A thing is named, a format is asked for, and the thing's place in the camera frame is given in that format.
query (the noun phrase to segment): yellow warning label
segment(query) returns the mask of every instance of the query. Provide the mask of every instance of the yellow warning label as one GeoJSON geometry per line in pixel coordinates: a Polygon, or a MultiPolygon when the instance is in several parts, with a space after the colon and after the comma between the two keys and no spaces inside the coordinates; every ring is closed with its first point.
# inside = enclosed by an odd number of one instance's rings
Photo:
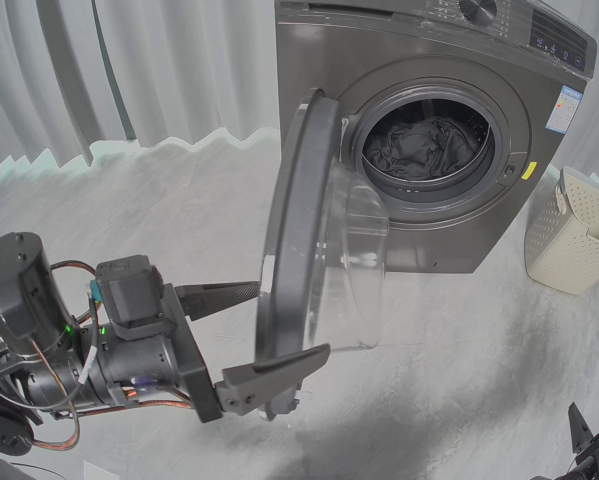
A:
{"type": "Polygon", "coordinates": [[[521,179],[527,180],[528,178],[530,178],[530,175],[533,174],[533,171],[535,171],[535,167],[537,167],[537,162],[531,162],[530,164],[528,164],[528,169],[526,169],[526,172],[524,172],[524,174],[521,175],[521,179]]]}

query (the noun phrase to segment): black clothes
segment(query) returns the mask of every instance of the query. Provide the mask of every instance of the black clothes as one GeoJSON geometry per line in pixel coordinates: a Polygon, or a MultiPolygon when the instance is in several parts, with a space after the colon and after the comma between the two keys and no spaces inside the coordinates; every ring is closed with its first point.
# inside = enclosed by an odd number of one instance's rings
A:
{"type": "Polygon", "coordinates": [[[363,153],[371,165],[385,174],[424,181],[459,171],[480,148],[471,128],[437,116],[416,123],[395,123],[388,133],[369,136],[363,153]]]}

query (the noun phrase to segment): white laundry basket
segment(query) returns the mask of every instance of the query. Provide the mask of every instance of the white laundry basket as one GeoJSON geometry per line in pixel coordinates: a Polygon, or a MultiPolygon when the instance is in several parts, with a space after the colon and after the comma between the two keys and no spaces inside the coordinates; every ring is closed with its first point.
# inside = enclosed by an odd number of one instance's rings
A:
{"type": "Polygon", "coordinates": [[[528,275],[577,295],[599,281],[599,185],[564,167],[547,203],[526,231],[528,275]]]}

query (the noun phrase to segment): energy label sticker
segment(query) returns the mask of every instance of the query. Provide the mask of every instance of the energy label sticker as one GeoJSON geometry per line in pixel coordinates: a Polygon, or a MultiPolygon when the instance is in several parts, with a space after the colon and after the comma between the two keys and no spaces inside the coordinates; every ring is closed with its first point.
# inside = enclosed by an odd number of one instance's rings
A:
{"type": "Polygon", "coordinates": [[[566,133],[582,96],[581,92],[564,85],[559,93],[559,98],[557,98],[557,103],[555,103],[555,108],[548,118],[546,128],[553,132],[566,133]]]}

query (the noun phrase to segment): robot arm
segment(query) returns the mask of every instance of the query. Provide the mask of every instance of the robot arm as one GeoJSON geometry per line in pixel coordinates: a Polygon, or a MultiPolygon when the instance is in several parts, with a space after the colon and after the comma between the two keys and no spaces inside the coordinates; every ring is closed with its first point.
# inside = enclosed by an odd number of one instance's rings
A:
{"type": "Polygon", "coordinates": [[[170,405],[195,409],[204,423],[224,412],[245,415],[300,385],[328,359],[330,347],[323,344],[225,369],[213,384],[185,318],[196,321],[252,299],[258,282],[175,287],[163,283],[146,256],[131,256],[97,266],[90,311],[74,317],[52,270],[79,263],[49,265],[33,233],[0,237],[2,453],[23,455],[33,445],[71,449],[79,419],[107,412],[170,405]],[[100,304],[110,320],[102,325],[100,304]],[[89,317],[92,324],[84,324],[89,317]],[[158,393],[179,400],[141,400],[158,393]],[[60,444],[36,441],[31,423],[42,423],[38,411],[73,418],[73,437],[60,444]]]}

